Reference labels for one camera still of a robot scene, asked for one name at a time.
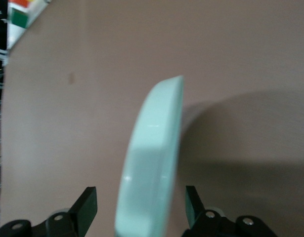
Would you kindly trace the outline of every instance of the beige table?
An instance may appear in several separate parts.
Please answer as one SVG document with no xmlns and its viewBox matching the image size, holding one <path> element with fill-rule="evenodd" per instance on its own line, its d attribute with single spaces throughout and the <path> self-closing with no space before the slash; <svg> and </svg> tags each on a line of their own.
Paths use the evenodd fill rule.
<svg viewBox="0 0 304 237">
<path fill-rule="evenodd" d="M 167 236 L 187 228 L 191 184 L 231 220 L 253 214 L 304 237 L 304 1 L 53 1 L 6 69 L 1 223 L 36 225 L 97 186 L 87 236 L 113 236 L 135 118 L 177 75 L 184 136 Z"/>
</svg>

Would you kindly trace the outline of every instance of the teal plastic object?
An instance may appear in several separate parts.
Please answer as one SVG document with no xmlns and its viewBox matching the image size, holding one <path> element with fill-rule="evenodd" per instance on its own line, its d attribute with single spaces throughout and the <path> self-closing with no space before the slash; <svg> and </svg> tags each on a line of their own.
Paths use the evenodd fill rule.
<svg viewBox="0 0 304 237">
<path fill-rule="evenodd" d="M 121 177 L 116 237 L 162 237 L 174 188 L 183 77 L 153 87 L 137 117 Z"/>
</svg>

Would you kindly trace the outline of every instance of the screw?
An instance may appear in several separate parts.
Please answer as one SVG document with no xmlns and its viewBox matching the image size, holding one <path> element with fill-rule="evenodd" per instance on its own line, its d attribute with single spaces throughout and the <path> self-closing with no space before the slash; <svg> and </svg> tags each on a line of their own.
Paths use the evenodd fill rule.
<svg viewBox="0 0 304 237">
<path fill-rule="evenodd" d="M 248 226 L 251 226 L 251 225 L 254 224 L 254 221 L 253 221 L 252 219 L 250 219 L 250 218 L 247 218 L 247 217 L 243 219 L 243 222 L 244 222 L 246 225 L 248 225 Z"/>
<path fill-rule="evenodd" d="M 13 230 L 17 230 L 17 229 L 21 228 L 22 226 L 23 226 L 23 225 L 22 225 L 21 223 L 18 223 L 18 224 L 13 225 L 11 228 L 12 228 Z"/>
<path fill-rule="evenodd" d="M 214 218 L 216 215 L 211 211 L 207 211 L 206 216 L 208 216 L 209 218 Z"/>
<path fill-rule="evenodd" d="M 55 220 L 55 221 L 59 221 L 59 220 L 61 220 L 61 219 L 63 219 L 63 216 L 62 216 L 62 215 L 57 215 L 57 216 L 54 217 L 54 220 Z"/>
</svg>

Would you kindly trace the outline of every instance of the glossy surface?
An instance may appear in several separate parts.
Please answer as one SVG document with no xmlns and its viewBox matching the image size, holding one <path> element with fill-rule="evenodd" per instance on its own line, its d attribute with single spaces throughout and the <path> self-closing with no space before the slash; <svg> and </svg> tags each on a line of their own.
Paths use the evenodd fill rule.
<svg viewBox="0 0 304 237">
<path fill-rule="evenodd" d="M 97 187 L 88 237 L 111 237 L 142 102 L 184 75 L 167 236 L 184 185 L 231 220 L 304 237 L 304 1 L 54 0 L 13 48 L 1 116 L 1 221 L 34 225 Z"/>
<path fill-rule="evenodd" d="M 117 237 L 165 235 L 178 161 L 182 90 L 182 77 L 164 80 L 142 105 L 121 179 Z"/>
</svg>

